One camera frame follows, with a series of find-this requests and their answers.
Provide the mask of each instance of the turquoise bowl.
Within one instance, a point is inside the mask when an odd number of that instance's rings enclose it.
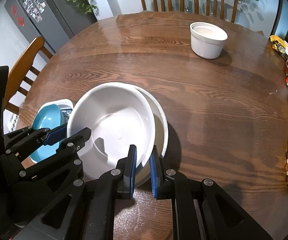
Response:
[[[64,124],[65,119],[63,112],[60,110],[58,105],[49,105],[43,107],[38,114],[36,115],[33,128],[35,130],[41,128],[50,128],[51,130]],[[34,151],[30,157],[33,162],[40,162],[56,153],[56,150],[59,147],[59,143],[55,143],[54,145],[43,145],[39,147],[36,151]]]

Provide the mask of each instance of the metal screw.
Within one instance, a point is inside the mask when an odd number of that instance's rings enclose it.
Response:
[[[212,181],[211,179],[205,179],[205,180],[204,180],[204,184],[205,184],[206,186],[212,186],[212,185],[213,185],[213,181]]]
[[[77,179],[73,182],[74,186],[79,187],[83,185],[83,180],[82,179]]]
[[[166,171],[166,174],[169,175],[169,176],[173,176],[173,175],[175,175],[175,173],[176,173],[176,171],[174,171],[173,169],[168,169]]]
[[[111,170],[111,174],[112,174],[113,176],[119,175],[119,174],[120,174],[120,170],[119,170],[119,169]]]
[[[26,171],[20,171],[19,172],[20,177],[25,177],[26,176]]]
[[[79,160],[79,159],[74,160],[74,164],[75,164],[75,165],[80,165],[81,163],[82,163],[82,161]]]

